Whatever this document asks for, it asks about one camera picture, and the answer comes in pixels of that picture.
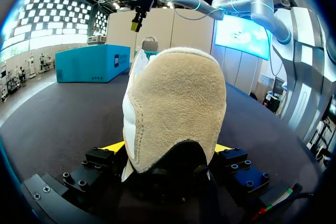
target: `black table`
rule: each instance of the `black table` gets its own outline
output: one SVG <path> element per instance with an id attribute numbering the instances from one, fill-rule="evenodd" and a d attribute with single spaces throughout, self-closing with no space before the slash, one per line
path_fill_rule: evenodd
<path id="1" fill-rule="evenodd" d="M 44 172 L 61 179 L 80 165 L 93 146 L 122 141 L 122 99 L 128 74 L 110 83 L 54 83 L 20 106 L 0 128 L 0 136 L 21 179 Z M 313 191 L 321 170 L 309 150 L 271 111 L 227 84 L 227 110 L 218 143 L 239 146 L 253 165 L 281 180 Z M 242 216 L 225 188 L 221 205 L 232 223 Z M 297 200 L 290 217 L 304 203 Z"/>

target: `black mat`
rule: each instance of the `black mat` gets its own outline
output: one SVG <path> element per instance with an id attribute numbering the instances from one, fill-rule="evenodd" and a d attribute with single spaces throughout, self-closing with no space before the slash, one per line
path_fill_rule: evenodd
<path id="1" fill-rule="evenodd" d="M 5 149 L 26 179 L 56 178 L 80 165 L 85 151 L 122 140 L 122 99 L 128 74 L 110 83 L 54 83 L 19 107 L 0 128 Z M 320 176 L 314 158 L 294 132 L 260 103 L 227 84 L 227 111 L 219 143 L 240 146 L 271 184 L 285 180 L 312 191 Z M 230 219 L 241 209 L 222 192 Z M 295 212 L 301 202 L 291 207 Z"/>

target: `equipment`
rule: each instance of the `equipment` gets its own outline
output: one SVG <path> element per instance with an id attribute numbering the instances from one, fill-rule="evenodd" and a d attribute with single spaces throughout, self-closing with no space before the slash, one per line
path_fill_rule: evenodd
<path id="1" fill-rule="evenodd" d="M 44 73 L 50 70 L 51 58 L 50 56 L 45 57 L 44 54 L 40 54 L 40 70 L 38 73 Z"/>
<path id="2" fill-rule="evenodd" d="M 34 78 L 36 76 L 33 54 L 30 55 L 28 64 L 29 64 L 29 69 L 30 69 L 29 78 L 31 79 L 31 78 Z"/>
<path id="3" fill-rule="evenodd" d="M 273 87 L 273 95 L 278 94 L 278 95 L 282 95 L 283 88 L 282 88 L 282 84 L 285 81 L 281 80 L 279 77 L 275 77 L 275 81 L 274 81 L 274 87 Z"/>
<path id="4" fill-rule="evenodd" d="M 57 82 L 109 82 L 129 69 L 130 48 L 115 45 L 80 47 L 55 55 Z"/>

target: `teal box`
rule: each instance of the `teal box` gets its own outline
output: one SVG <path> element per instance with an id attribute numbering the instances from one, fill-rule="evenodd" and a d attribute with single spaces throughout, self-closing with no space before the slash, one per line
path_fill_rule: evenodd
<path id="1" fill-rule="evenodd" d="M 130 68 L 130 47 L 94 45 L 55 55 L 57 82 L 109 82 Z"/>

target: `white robotic arm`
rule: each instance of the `white robotic arm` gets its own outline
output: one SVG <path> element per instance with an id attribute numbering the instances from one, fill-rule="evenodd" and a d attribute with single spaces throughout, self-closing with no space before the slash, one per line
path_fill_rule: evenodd
<path id="1" fill-rule="evenodd" d="M 268 29 L 282 44 L 291 40 L 291 33 L 284 23 L 274 14 L 273 0 L 213 0 L 209 5 L 203 0 L 159 0 L 172 2 L 189 9 L 196 10 L 215 20 L 224 18 L 224 11 L 231 13 L 250 13 L 251 19 Z M 131 9 L 135 9 L 136 16 L 132 21 L 132 30 L 139 31 L 142 19 L 152 8 L 154 0 L 131 1 Z"/>

